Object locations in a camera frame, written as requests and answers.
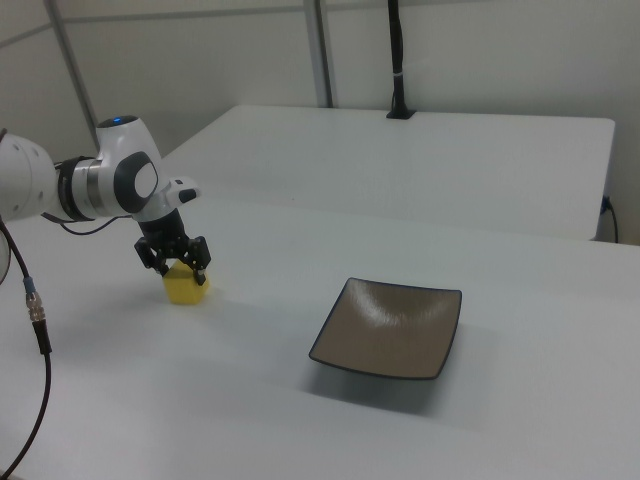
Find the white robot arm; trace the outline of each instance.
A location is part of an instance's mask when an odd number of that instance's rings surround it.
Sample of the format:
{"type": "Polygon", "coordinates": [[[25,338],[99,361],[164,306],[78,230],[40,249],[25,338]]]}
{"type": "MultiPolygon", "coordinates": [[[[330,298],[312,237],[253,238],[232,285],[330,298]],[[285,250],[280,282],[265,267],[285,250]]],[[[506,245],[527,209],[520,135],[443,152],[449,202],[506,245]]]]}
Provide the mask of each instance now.
{"type": "Polygon", "coordinates": [[[177,207],[200,195],[193,180],[168,178],[160,153],[137,117],[105,120],[100,152],[53,165],[47,152],[21,137],[0,138],[0,217],[7,222],[42,214],[57,222],[130,215],[143,237],[135,244],[147,268],[164,275],[166,260],[189,265],[199,285],[211,260],[204,237],[190,239],[177,207]]]}

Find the yellow sponge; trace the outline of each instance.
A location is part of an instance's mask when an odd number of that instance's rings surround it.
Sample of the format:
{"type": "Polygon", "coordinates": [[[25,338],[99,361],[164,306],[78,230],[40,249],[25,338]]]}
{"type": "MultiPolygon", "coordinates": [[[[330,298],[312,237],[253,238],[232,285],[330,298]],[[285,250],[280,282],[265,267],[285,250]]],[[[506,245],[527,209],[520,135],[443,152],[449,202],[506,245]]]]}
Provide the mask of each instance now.
{"type": "Polygon", "coordinates": [[[193,278],[191,268],[180,260],[176,260],[162,277],[162,283],[164,283],[169,301],[177,305],[197,305],[209,289],[209,277],[207,276],[202,286],[198,285],[193,278]]]}

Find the black cable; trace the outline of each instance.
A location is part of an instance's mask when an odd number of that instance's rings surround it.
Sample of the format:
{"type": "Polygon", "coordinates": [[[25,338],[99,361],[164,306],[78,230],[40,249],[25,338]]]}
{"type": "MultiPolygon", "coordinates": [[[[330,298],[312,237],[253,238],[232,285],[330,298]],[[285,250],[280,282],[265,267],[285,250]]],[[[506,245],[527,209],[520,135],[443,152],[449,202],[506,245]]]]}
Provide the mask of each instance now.
{"type": "Polygon", "coordinates": [[[13,473],[16,467],[20,464],[24,456],[29,451],[31,444],[33,443],[36,435],[38,434],[38,430],[40,430],[40,425],[42,425],[42,419],[44,418],[44,414],[47,410],[47,404],[49,403],[49,394],[51,393],[51,358],[49,354],[51,353],[51,344],[49,343],[49,336],[47,334],[47,322],[45,320],[44,310],[42,309],[42,302],[38,293],[35,290],[35,286],[33,284],[33,279],[29,275],[29,270],[27,269],[27,265],[22,258],[22,254],[18,250],[18,246],[16,242],[13,240],[13,237],[7,230],[7,226],[4,224],[2,219],[0,218],[0,231],[7,239],[7,243],[9,244],[9,248],[15,255],[18,264],[20,265],[20,269],[22,270],[22,274],[24,276],[24,284],[25,289],[27,291],[27,307],[29,308],[29,316],[31,317],[31,324],[33,325],[33,330],[35,331],[36,337],[38,339],[38,346],[40,347],[40,353],[44,355],[45,362],[45,384],[44,384],[44,394],[42,396],[42,404],[40,405],[40,411],[38,412],[38,418],[36,418],[36,423],[31,429],[31,434],[27,441],[25,442],[22,450],[13,461],[13,463],[9,466],[9,468],[0,476],[0,480],[8,480],[9,476],[13,473]]]}
{"type": "Polygon", "coordinates": [[[11,234],[9,233],[9,230],[7,230],[7,226],[2,221],[2,218],[0,218],[0,231],[2,232],[4,237],[7,239],[7,243],[9,244],[9,249],[15,255],[16,260],[18,261],[18,265],[20,265],[20,270],[22,270],[22,276],[24,278],[30,277],[31,275],[29,275],[29,270],[27,269],[27,264],[24,263],[24,259],[22,258],[22,255],[20,255],[20,252],[18,251],[18,247],[16,246],[16,242],[13,241],[13,237],[11,237],[11,234]]]}
{"type": "Polygon", "coordinates": [[[42,425],[42,419],[44,418],[44,413],[47,410],[47,404],[49,403],[49,394],[51,393],[51,358],[48,353],[44,353],[44,363],[45,363],[45,383],[44,383],[44,395],[42,396],[42,404],[40,405],[40,412],[38,413],[38,418],[36,419],[36,423],[31,430],[31,435],[27,439],[27,442],[20,450],[20,453],[13,461],[13,463],[9,466],[6,472],[0,476],[0,480],[8,480],[9,476],[13,473],[16,467],[20,464],[24,456],[29,451],[33,440],[36,438],[38,434],[38,430],[40,429],[40,425],[42,425]]]}
{"type": "Polygon", "coordinates": [[[618,219],[616,218],[616,212],[613,209],[613,205],[611,205],[611,202],[609,202],[609,210],[611,210],[611,216],[613,217],[613,232],[615,235],[615,241],[616,243],[620,243],[618,241],[618,219]]]}
{"type": "Polygon", "coordinates": [[[109,220],[108,222],[105,222],[104,224],[100,225],[95,230],[89,230],[88,232],[77,232],[75,230],[71,230],[64,223],[61,223],[60,226],[62,227],[62,229],[65,232],[69,232],[72,235],[78,235],[78,236],[83,237],[83,236],[86,236],[86,235],[93,235],[94,233],[98,233],[100,230],[103,230],[103,229],[107,228],[109,225],[111,225],[113,222],[115,222],[119,218],[131,218],[131,216],[130,215],[126,215],[124,217],[113,217],[111,220],[109,220]]]}
{"type": "Polygon", "coordinates": [[[619,242],[618,238],[618,219],[616,218],[616,212],[613,209],[613,204],[611,203],[611,199],[609,197],[602,197],[602,206],[600,207],[600,215],[602,215],[607,210],[611,211],[611,217],[613,218],[613,233],[615,236],[615,242],[619,242]]]}

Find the brown plate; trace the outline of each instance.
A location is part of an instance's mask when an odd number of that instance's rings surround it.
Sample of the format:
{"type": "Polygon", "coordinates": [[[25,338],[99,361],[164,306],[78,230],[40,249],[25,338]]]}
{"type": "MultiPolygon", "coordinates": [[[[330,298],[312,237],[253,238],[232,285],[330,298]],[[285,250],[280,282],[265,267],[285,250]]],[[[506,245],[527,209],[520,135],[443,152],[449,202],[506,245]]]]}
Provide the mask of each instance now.
{"type": "Polygon", "coordinates": [[[382,377],[437,378],[458,326],[462,292],[350,278],[309,357],[382,377]]]}

